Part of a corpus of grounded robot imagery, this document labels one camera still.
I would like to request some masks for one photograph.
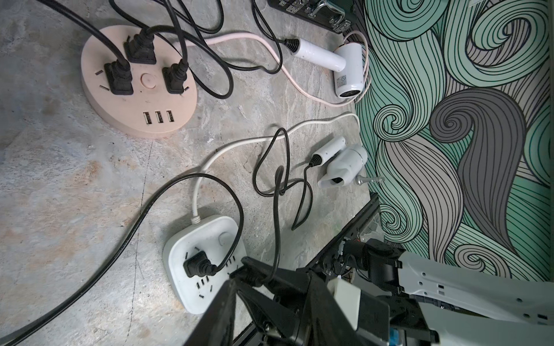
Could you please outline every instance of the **white power strip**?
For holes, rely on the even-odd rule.
[[[219,265],[237,234],[237,223],[228,216],[214,215],[172,236],[163,248],[163,264],[171,286],[184,308],[193,314],[206,312],[229,274],[242,267],[246,256],[242,239],[225,267],[214,276],[188,277],[183,263],[204,251],[212,264]]]

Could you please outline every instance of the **white power cord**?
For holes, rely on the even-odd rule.
[[[327,105],[327,106],[330,106],[330,107],[344,107],[346,105],[349,105],[351,104],[352,102],[359,102],[362,97],[366,94],[367,90],[370,88],[370,85],[371,85],[371,76],[369,76],[369,79],[368,79],[368,75],[369,75],[369,46],[367,44],[367,39],[366,37],[359,31],[352,31],[350,33],[348,33],[345,38],[344,38],[344,42],[346,41],[346,39],[348,37],[350,37],[351,35],[358,35],[362,38],[363,40],[363,44],[364,44],[364,49],[365,49],[365,65],[364,65],[364,68],[363,68],[363,80],[364,80],[364,84],[365,84],[365,88],[363,90],[363,92],[351,99],[349,99],[348,101],[344,101],[344,102],[341,102],[341,103],[338,103],[338,104],[333,104],[331,102],[327,102],[323,99],[320,99],[319,97],[317,96],[314,96],[310,93],[308,93],[306,90],[302,89],[300,87],[300,85],[298,85],[298,83],[294,80],[294,78],[290,75],[289,71],[285,68],[285,66],[283,66],[281,68],[281,70],[283,71],[283,73],[286,75],[286,77],[289,79],[289,81],[292,83],[292,85],[294,85],[294,87],[304,96],[306,96],[308,99],[311,99],[311,100],[314,100],[314,101],[317,101],[317,102],[320,102],[324,105]],[[217,37],[211,37],[211,38],[208,38],[206,39],[206,44],[208,45],[213,45],[213,44],[217,44],[217,43],[221,43],[221,42],[224,42],[224,41],[228,41],[228,40],[234,40],[234,39],[243,39],[243,38],[248,38],[248,39],[252,39],[252,40],[256,40],[260,43],[262,43],[266,48],[267,50],[269,51],[269,53],[271,53],[271,55],[273,56],[273,58],[275,59],[275,61],[279,62],[279,56],[278,54],[275,52],[275,50],[273,49],[273,47],[269,44],[269,42],[267,42],[263,37],[260,37],[256,34],[253,34],[253,33],[232,33],[232,34],[225,34],[225,35],[221,35],[221,36],[217,36]],[[186,45],[187,47],[193,47],[193,46],[196,46],[194,43],[190,42],[190,41],[186,41]]]
[[[331,118],[329,120],[306,120],[303,122],[300,122],[293,126],[290,130],[288,130],[288,134],[292,135],[296,130],[300,129],[301,127],[304,127],[306,125],[312,125],[312,124],[331,124],[339,119],[342,119],[347,116],[353,116],[356,118],[356,122],[358,124],[358,132],[360,131],[360,118],[355,113],[348,112],[341,114],[339,116],[336,116],[334,118]],[[281,135],[277,137],[278,140],[282,140],[285,138],[284,135]],[[200,168],[200,173],[205,173],[209,166],[221,155],[228,152],[229,150],[243,146],[245,144],[253,144],[253,143],[261,143],[261,142],[270,142],[273,139],[273,136],[267,136],[267,137],[256,137],[256,138],[249,138],[245,140],[236,141],[233,143],[229,143],[220,150],[218,150],[214,155],[212,155],[209,160],[206,161],[206,163]],[[194,185],[194,192],[192,194],[192,219],[191,222],[193,224],[197,224],[200,222],[200,216],[198,216],[198,191],[200,190],[200,183],[202,182],[202,178],[198,178],[196,180],[196,184]]]

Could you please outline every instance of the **round power strip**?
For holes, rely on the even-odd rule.
[[[140,28],[114,25],[101,30],[118,48],[140,32]],[[163,80],[162,68],[178,63],[181,56],[175,49],[155,36],[156,64],[131,63],[133,94],[114,95],[104,71],[104,64],[115,55],[94,36],[81,54],[83,89],[90,104],[107,123],[128,135],[143,138],[166,137],[179,130],[192,117],[196,108],[197,90],[191,71],[187,71],[184,93],[170,94]]]

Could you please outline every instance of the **black power cord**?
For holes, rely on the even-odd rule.
[[[275,189],[277,186],[281,186],[283,180],[283,166],[279,166],[275,171]],[[268,283],[275,277],[277,268],[279,267],[279,260],[281,258],[281,227],[279,225],[279,194],[273,194],[273,227],[275,229],[275,255],[273,258],[273,267],[271,268],[271,274],[267,276],[263,282]]]
[[[81,298],[84,294],[86,294],[93,286],[100,280],[104,274],[112,267],[112,265],[117,261],[119,256],[123,253],[135,233],[137,232],[137,229],[139,229],[139,226],[141,225],[142,221],[150,211],[150,208],[154,205],[154,202],[160,198],[160,196],[167,191],[170,187],[177,184],[178,182],[181,182],[183,180],[191,179],[191,178],[208,178],[211,179],[221,186],[223,186],[233,197],[233,200],[237,204],[237,208],[239,209],[239,225],[237,230],[237,235],[235,236],[235,239],[233,241],[233,244],[231,245],[231,248],[223,258],[222,262],[217,266],[216,272],[220,271],[229,258],[232,256],[233,251],[237,247],[237,244],[239,242],[240,236],[242,234],[243,226],[244,226],[244,212],[242,205],[235,194],[235,192],[227,185],[224,181],[221,179],[214,177],[210,174],[204,174],[204,173],[192,173],[192,174],[185,174],[185,175],[178,175],[177,177],[171,179],[167,183],[165,183],[158,191],[150,197],[146,205],[144,206],[143,210],[138,215],[138,219],[135,221],[135,224],[123,240],[123,243],[121,246],[115,251],[115,253],[106,261],[104,264],[97,270],[97,272],[79,289],[77,292],[73,293],[69,298],[67,298],[64,302],[62,302],[60,305],[53,308],[51,311],[46,313],[45,315],[37,318],[35,321],[31,322],[30,324],[27,324],[25,327],[20,328],[16,330],[13,333],[10,333],[9,335],[0,338],[0,344],[3,344],[5,342],[8,342],[4,346],[15,346],[19,344],[21,341],[27,339],[30,337],[33,333],[44,327],[46,324],[48,324],[50,321],[52,321],[54,318],[56,318],[58,315],[60,315],[62,312],[64,312],[67,308],[69,308],[73,303],[75,303],[79,298]]]
[[[175,33],[177,34],[177,38],[179,39],[179,44],[181,45],[181,51],[183,52],[181,54],[183,62],[186,64],[188,69],[188,53],[187,53],[187,45],[184,41],[183,36],[183,30],[181,29],[181,24],[179,23],[179,20],[177,19],[177,16],[175,15],[175,11],[173,9],[173,6],[171,6],[170,0],[163,0],[163,4],[167,8],[167,13],[170,15],[171,22],[173,23],[173,26],[175,27]]]
[[[164,5],[163,1],[162,0],[152,0],[160,5]],[[223,5],[221,4],[221,0],[217,0],[217,7],[218,7],[218,10],[219,10],[219,22],[217,23],[217,25],[213,28],[203,28],[203,27],[200,27],[198,26],[198,29],[200,31],[202,31],[203,33],[206,33],[206,34],[217,34],[221,28],[223,28],[223,20],[224,20],[224,17],[223,17]],[[173,8],[175,14],[177,15],[177,17],[181,18],[183,21],[185,21],[185,23],[187,23],[188,25],[192,25],[191,21],[192,21],[192,17],[191,19],[189,19],[189,17],[186,17],[184,14],[182,14],[181,12],[179,12],[178,10],[176,10],[175,8]]]
[[[119,50],[118,47],[115,46],[115,44],[108,38],[106,35],[104,35],[100,30],[96,29],[92,24],[84,20],[81,16],[76,14],[75,12],[71,11],[66,6],[63,6],[59,2],[55,0],[37,0],[38,2],[50,7],[54,11],[66,16],[67,18],[71,19],[75,24],[82,27],[86,31],[88,31],[90,34],[92,34],[94,37],[96,37],[100,42],[102,42],[106,47],[108,47],[111,52],[117,57],[117,62],[126,70],[131,68],[131,65],[125,59],[125,56],[123,53]]]
[[[116,3],[115,3],[115,0],[109,0],[109,3],[111,5],[111,7],[114,9],[115,12],[117,12],[120,16],[122,16],[123,18],[125,18],[126,20],[128,20],[129,22],[131,22],[132,24],[138,26],[139,28],[148,28],[148,26],[141,22],[140,20],[132,17],[131,15],[129,15],[128,13],[126,13],[125,11],[123,11]],[[175,28],[174,27],[171,27],[169,25],[156,25],[155,27],[153,28],[156,28],[156,27],[159,27],[159,28],[163,28],[163,30],[160,30],[158,33],[156,33],[156,35],[158,37],[160,37],[162,40],[164,40],[166,43],[168,43],[171,47],[173,47],[173,45],[171,44],[171,42],[169,42],[169,40],[167,38],[165,38],[163,35],[160,35],[159,33],[160,32],[167,32],[167,33],[172,33],[172,34],[175,34],[176,31],[175,31]],[[213,97],[215,97],[216,99],[220,99],[220,100],[224,100],[224,99],[227,99],[229,96],[231,96],[231,94],[233,93],[233,88],[234,88],[234,80],[233,80],[233,75],[231,74],[231,71],[229,71],[229,68],[227,67],[227,63],[225,61],[223,61],[219,55],[217,55],[210,47],[208,47],[207,45],[203,44],[199,39],[197,39],[195,36],[187,33],[186,31],[182,30],[182,33],[183,33],[183,36],[191,41],[192,43],[194,43],[195,45],[199,46],[200,48],[202,48],[206,53],[208,53],[209,56],[211,56],[223,69],[223,71],[225,71],[225,74],[227,75],[227,79],[229,80],[229,90],[227,91],[226,94],[218,94],[216,93],[215,91],[211,90],[210,88],[208,88],[201,80],[200,78],[198,78],[198,76],[194,73],[194,71],[192,69],[191,70],[191,73],[192,73],[192,76],[194,77],[194,80],[196,81],[196,83],[198,83],[198,85],[204,89],[208,94],[212,95]]]
[[[281,189],[281,184],[279,184],[279,185],[275,186],[275,191],[274,192],[265,193],[265,192],[260,191],[260,189],[258,188],[258,184],[256,182],[256,179],[258,177],[258,170],[260,169],[260,166],[264,162],[265,158],[268,156],[269,151],[273,147],[273,144],[277,140],[277,137],[279,136],[280,132],[282,132],[285,136],[285,149],[286,149],[286,170],[285,170],[285,179],[283,180],[283,188]],[[310,161],[310,164],[304,169],[304,178],[303,179],[297,179],[296,181],[289,184],[289,173],[290,173],[289,135],[288,135],[287,131],[284,128],[280,128],[280,129],[277,130],[277,132],[273,136],[273,139],[269,143],[267,150],[262,155],[260,160],[256,163],[256,166],[254,167],[254,171],[252,172],[252,185],[254,186],[254,190],[256,191],[257,194],[259,194],[260,196],[263,196],[263,197],[275,197],[276,194],[283,195],[283,194],[285,194],[285,192],[288,189],[292,188],[294,185],[296,185],[298,183],[304,183],[304,189],[302,191],[302,198],[300,199],[300,205],[298,207],[298,211],[296,212],[296,217],[294,219],[293,225],[291,226],[291,230],[293,230],[293,231],[295,229],[297,229],[301,224],[303,224],[308,219],[308,216],[310,216],[311,207],[312,207],[312,204],[313,204],[313,201],[314,201],[314,191],[312,190],[312,187],[311,187],[310,183],[307,181],[307,173],[306,173],[307,170],[310,167],[313,167],[311,161]],[[300,213],[302,212],[302,206],[304,204],[304,199],[306,197],[306,188],[310,190],[310,204],[308,205],[308,210],[307,210],[306,215],[304,216],[304,218],[301,221],[298,221],[298,219],[300,217]]]
[[[194,31],[198,35],[198,38],[203,42],[204,45],[207,45],[206,41],[202,37],[201,28],[198,25],[196,25],[196,23],[194,22],[194,19],[192,18],[192,16],[191,16],[190,12],[188,11],[187,7],[184,5],[183,1],[182,0],[177,0],[177,2],[179,3],[181,8],[183,9],[184,14],[189,18],[189,24],[192,26],[192,28],[194,29]],[[238,70],[238,71],[264,70],[268,74],[276,74],[283,67],[283,52],[281,51],[281,47],[279,46],[279,40],[277,40],[277,37],[275,37],[275,34],[273,33],[272,29],[269,27],[268,22],[265,20],[265,18],[261,14],[260,9],[258,8],[258,5],[256,5],[255,0],[252,0],[252,13],[254,14],[254,18],[255,18],[257,23],[259,23],[259,22],[258,22],[258,17],[256,16],[256,13],[258,13],[260,15],[260,18],[262,19],[265,26],[268,28],[269,32],[272,35],[269,38],[277,44],[277,50],[279,51],[279,64],[277,65],[277,67],[275,69],[268,70],[267,68],[265,68],[263,66],[259,66],[259,65],[258,66],[252,66],[252,67],[244,67],[244,66],[233,65],[233,64],[228,63],[228,62],[225,62],[225,63],[227,65],[227,67],[229,67],[230,69],[233,69],[233,70]]]

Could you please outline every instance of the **metal bracket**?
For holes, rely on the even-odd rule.
[[[302,7],[304,7],[304,5],[307,4],[307,3],[308,3],[308,0],[295,0],[290,6],[287,7],[286,11],[294,14],[294,13],[298,12],[299,10],[301,10]]]
[[[350,25],[352,25],[352,23],[348,19],[345,20],[345,10],[333,4],[329,0],[321,0],[319,3],[317,3],[315,7],[307,7],[305,9],[305,12],[307,13],[308,17],[315,18],[319,10],[321,10],[323,7],[328,7],[331,11],[338,13],[337,16],[333,16],[331,19],[329,19],[329,24],[331,24],[331,26],[333,27],[334,32],[341,33],[344,30],[348,29]]]

